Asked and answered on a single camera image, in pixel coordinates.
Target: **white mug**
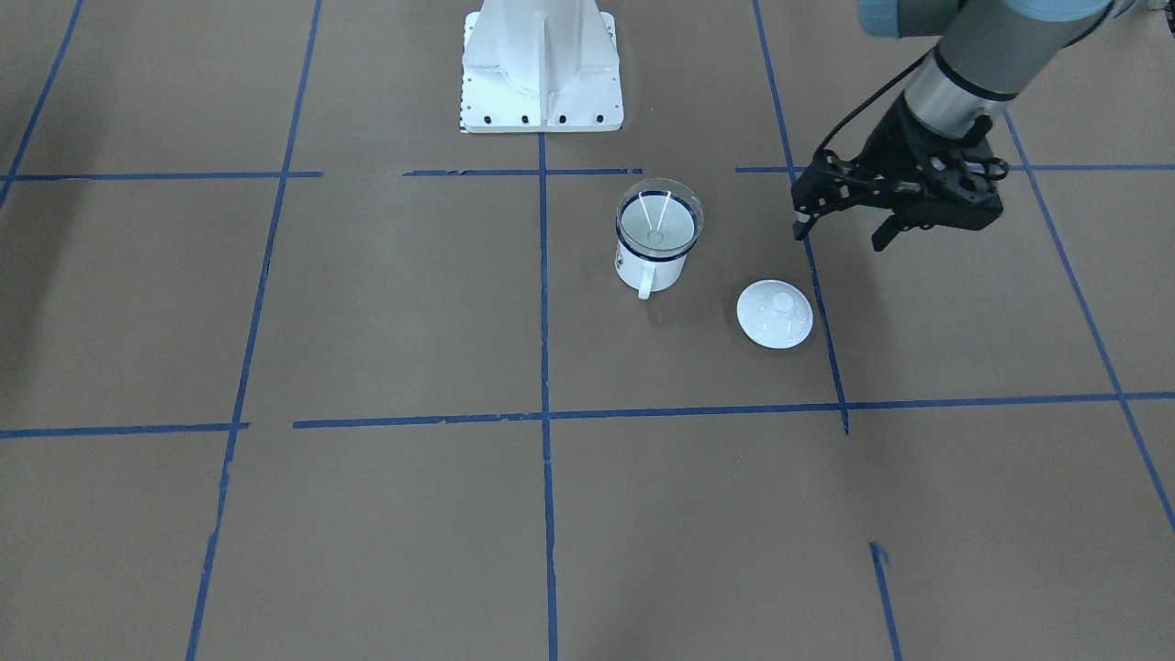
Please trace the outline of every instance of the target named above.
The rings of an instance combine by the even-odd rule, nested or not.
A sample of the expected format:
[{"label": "white mug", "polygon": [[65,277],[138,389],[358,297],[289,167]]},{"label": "white mug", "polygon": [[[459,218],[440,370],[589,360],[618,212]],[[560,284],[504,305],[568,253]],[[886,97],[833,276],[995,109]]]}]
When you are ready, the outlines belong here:
[{"label": "white mug", "polygon": [[616,209],[617,275],[640,299],[677,282],[701,222],[701,202],[693,190],[671,178],[637,183]]}]

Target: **vertical blue tape line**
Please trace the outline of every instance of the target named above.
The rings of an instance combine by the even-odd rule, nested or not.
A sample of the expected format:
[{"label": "vertical blue tape line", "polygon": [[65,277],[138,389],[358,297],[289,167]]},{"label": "vertical blue tape line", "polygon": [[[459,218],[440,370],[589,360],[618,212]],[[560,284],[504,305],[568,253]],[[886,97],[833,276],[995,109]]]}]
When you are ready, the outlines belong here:
[{"label": "vertical blue tape line", "polygon": [[1150,451],[1147,450],[1147,444],[1142,439],[1142,432],[1139,431],[1139,425],[1134,420],[1134,412],[1130,411],[1130,403],[1128,402],[1126,394],[1122,392],[1122,384],[1119,382],[1117,373],[1114,371],[1114,364],[1109,360],[1109,352],[1106,351],[1106,343],[1102,342],[1101,333],[1097,332],[1097,323],[1094,322],[1094,315],[1089,310],[1089,304],[1086,302],[1086,295],[1081,289],[1081,283],[1077,282],[1077,274],[1073,270],[1073,264],[1069,262],[1069,255],[1065,250],[1065,243],[1061,242],[1061,234],[1056,229],[1056,223],[1053,222],[1053,214],[1048,209],[1048,203],[1045,201],[1045,194],[1041,191],[1040,182],[1036,181],[1036,173],[1033,170],[1032,162],[1028,160],[1028,154],[1025,150],[1023,142],[1020,140],[1020,133],[1016,130],[1015,123],[1012,122],[1012,114],[1003,110],[1003,119],[1008,124],[1008,130],[1012,133],[1012,141],[1016,144],[1016,150],[1020,151],[1020,162],[1025,164],[1025,173],[1028,174],[1028,181],[1032,183],[1032,189],[1036,194],[1036,202],[1040,204],[1040,210],[1045,215],[1045,223],[1048,224],[1048,231],[1053,236],[1053,243],[1056,245],[1056,252],[1061,257],[1061,264],[1065,267],[1065,272],[1069,276],[1069,284],[1073,285],[1073,292],[1077,296],[1077,303],[1081,305],[1081,313],[1086,317],[1086,324],[1089,326],[1089,332],[1094,337],[1094,344],[1097,346],[1097,353],[1101,355],[1102,365],[1106,367],[1106,375],[1109,376],[1110,385],[1114,387],[1114,394],[1117,396],[1117,403],[1122,407],[1122,414],[1126,417],[1126,423],[1130,427],[1130,434],[1134,437],[1134,445],[1139,448],[1139,454],[1142,456],[1142,463],[1147,467],[1147,473],[1150,475],[1150,484],[1155,488],[1155,493],[1159,495],[1159,503],[1162,505],[1163,513],[1167,515],[1167,524],[1170,526],[1173,533],[1175,533],[1175,511],[1171,510],[1171,501],[1167,497],[1167,488],[1163,486],[1162,478],[1159,477],[1159,470],[1155,468],[1155,463],[1150,458]]},{"label": "vertical blue tape line", "polygon": [[877,542],[870,542],[870,554],[873,557],[873,573],[878,578],[878,592],[881,593],[881,608],[885,609],[885,626],[889,632],[889,647],[893,649],[893,661],[901,661],[901,642],[898,640],[898,623],[893,620],[893,605],[889,603],[889,587],[885,580],[884,565],[889,564],[889,557]]},{"label": "vertical blue tape line", "polygon": [[33,131],[36,130],[36,122],[41,119],[41,110],[45,109],[45,100],[49,96],[49,89],[53,89],[53,81],[58,77],[58,70],[61,69],[61,60],[66,56],[66,49],[69,47],[69,40],[73,39],[74,27],[78,26],[78,16],[81,14],[81,6],[85,0],[78,0],[74,4],[73,14],[69,15],[69,25],[66,27],[66,34],[61,38],[61,46],[58,48],[58,55],[53,58],[53,66],[49,67],[49,76],[45,79],[45,87],[41,88],[41,95],[36,99],[36,104],[33,106],[33,115],[28,117],[28,124],[25,127],[25,134],[20,137],[20,146],[16,147],[16,155],[12,160],[12,166],[8,168],[8,176],[4,182],[4,187],[0,188],[0,207],[4,207],[5,200],[8,198],[8,191],[12,190],[12,183],[16,177],[16,171],[20,170],[20,161],[25,158],[25,151],[28,150],[28,142],[33,139]]},{"label": "vertical blue tape line", "polygon": [[[784,143],[784,158],[787,161],[787,176],[795,183],[795,160],[792,157],[792,143],[787,137],[787,122],[784,121],[784,104],[779,100],[779,87],[776,85],[776,68],[771,63],[771,49],[767,47],[767,33],[763,27],[763,11],[759,8],[759,0],[754,4],[754,21],[759,28],[759,46],[763,48],[763,63],[767,67],[767,83],[771,86],[771,99],[776,103],[776,121],[779,122],[779,137]],[[845,387],[840,382],[840,365],[837,363],[837,348],[832,343],[832,326],[828,323],[828,310],[824,304],[824,291],[820,288],[820,274],[815,267],[815,252],[812,250],[812,242],[804,238],[804,252],[807,255],[808,267],[812,269],[812,292],[815,295],[817,309],[820,310],[820,319],[824,322],[824,342],[828,348],[828,367],[832,370],[832,384],[837,389],[837,403],[840,405],[840,421],[845,426],[845,436],[850,433],[848,407],[845,406]]]},{"label": "vertical blue tape line", "polygon": [[244,359],[241,365],[241,383],[237,386],[236,403],[233,406],[233,421],[224,446],[224,463],[221,466],[220,492],[216,500],[216,525],[208,537],[208,548],[204,552],[204,566],[200,576],[200,592],[196,595],[195,613],[192,616],[192,633],[188,636],[186,661],[195,661],[200,643],[200,627],[203,623],[204,606],[208,601],[208,586],[212,582],[213,564],[216,559],[216,544],[220,540],[221,522],[224,519],[224,503],[228,498],[229,472],[233,454],[236,452],[237,432],[241,429],[241,416],[244,411],[244,396],[249,387],[249,370],[253,365],[253,352],[257,345],[257,328],[261,324],[261,309],[266,298],[266,284],[269,281],[269,263],[274,255],[274,240],[277,236],[277,223],[282,215],[286,198],[286,183],[289,180],[290,161],[294,157],[294,141],[297,136],[298,119],[302,115],[302,99],[306,96],[306,82],[310,75],[310,59],[314,55],[314,42],[318,33],[318,15],[322,12],[322,0],[315,0],[314,15],[310,19],[310,34],[307,38],[306,55],[302,59],[302,76],[298,80],[297,95],[294,100],[294,115],[290,117],[289,134],[286,139],[286,157],[282,161],[282,176],[277,181],[277,194],[274,198],[274,213],[269,218],[269,234],[266,238],[266,254],[261,262],[261,276],[257,281],[257,292],[253,302],[253,319],[249,323],[249,339],[244,346]]},{"label": "vertical blue tape line", "polygon": [[540,298],[540,335],[543,340],[543,503],[546,514],[546,642],[549,661],[559,659],[558,600],[555,593],[555,484],[551,475],[551,353],[549,346],[548,301],[550,284],[546,261],[546,134],[538,134],[538,245]]}]

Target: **black cable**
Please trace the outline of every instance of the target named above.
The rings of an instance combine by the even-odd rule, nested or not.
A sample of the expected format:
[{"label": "black cable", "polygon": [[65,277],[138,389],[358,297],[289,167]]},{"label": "black cable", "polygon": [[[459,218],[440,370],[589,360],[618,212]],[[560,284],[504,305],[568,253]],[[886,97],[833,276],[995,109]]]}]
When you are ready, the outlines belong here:
[{"label": "black cable", "polygon": [[861,103],[860,106],[857,106],[857,108],[854,108],[853,112],[848,113],[848,115],[846,115],[845,119],[840,120],[840,123],[838,123],[837,126],[832,127],[832,130],[828,131],[828,135],[826,135],[824,137],[824,141],[820,142],[820,146],[815,148],[815,153],[819,154],[820,151],[824,151],[824,148],[828,146],[828,142],[832,142],[832,139],[835,137],[835,135],[838,133],[840,133],[841,128],[845,128],[845,126],[847,126],[848,122],[851,122],[854,119],[857,119],[857,115],[859,115],[862,112],[865,112],[865,108],[868,108],[870,106],[872,106],[874,103],[874,101],[877,101],[878,99],[880,99],[886,92],[893,89],[894,85],[898,85],[899,82],[901,82],[901,79],[906,77],[914,69],[916,69],[918,66],[921,65],[922,60],[925,60],[925,59],[926,59],[926,55],[924,54],[922,56],[920,56],[916,60],[914,60],[914,63],[912,63],[908,67],[906,67],[905,70],[902,70],[901,73],[899,73],[898,75],[895,75],[889,82],[885,83],[881,87],[881,89],[878,89],[877,92],[873,93],[872,96],[870,96],[868,99],[866,99],[864,103]]}]

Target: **white stand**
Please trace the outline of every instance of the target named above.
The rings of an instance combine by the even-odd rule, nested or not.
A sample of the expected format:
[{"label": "white stand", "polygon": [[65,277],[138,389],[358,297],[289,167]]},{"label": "white stand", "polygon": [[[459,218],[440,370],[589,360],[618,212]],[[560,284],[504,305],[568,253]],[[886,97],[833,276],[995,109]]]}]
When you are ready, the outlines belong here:
[{"label": "white stand", "polygon": [[616,130],[616,19],[596,0],[485,0],[465,16],[461,124],[470,133]]}]

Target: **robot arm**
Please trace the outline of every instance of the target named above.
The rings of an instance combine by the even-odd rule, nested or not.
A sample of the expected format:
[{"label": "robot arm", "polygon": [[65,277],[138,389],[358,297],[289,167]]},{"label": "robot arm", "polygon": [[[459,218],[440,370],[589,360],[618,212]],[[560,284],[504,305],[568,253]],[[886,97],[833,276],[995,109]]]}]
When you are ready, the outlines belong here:
[{"label": "robot arm", "polygon": [[[893,211],[873,234],[881,250],[899,232],[934,225],[979,230],[1003,211],[996,182],[1008,173],[992,154],[992,116],[1053,56],[1130,9],[1136,0],[859,0],[866,32],[942,38],[866,101],[817,148],[792,187],[803,240],[828,213],[858,204]],[[860,155],[826,148],[865,106],[913,72]]]}]

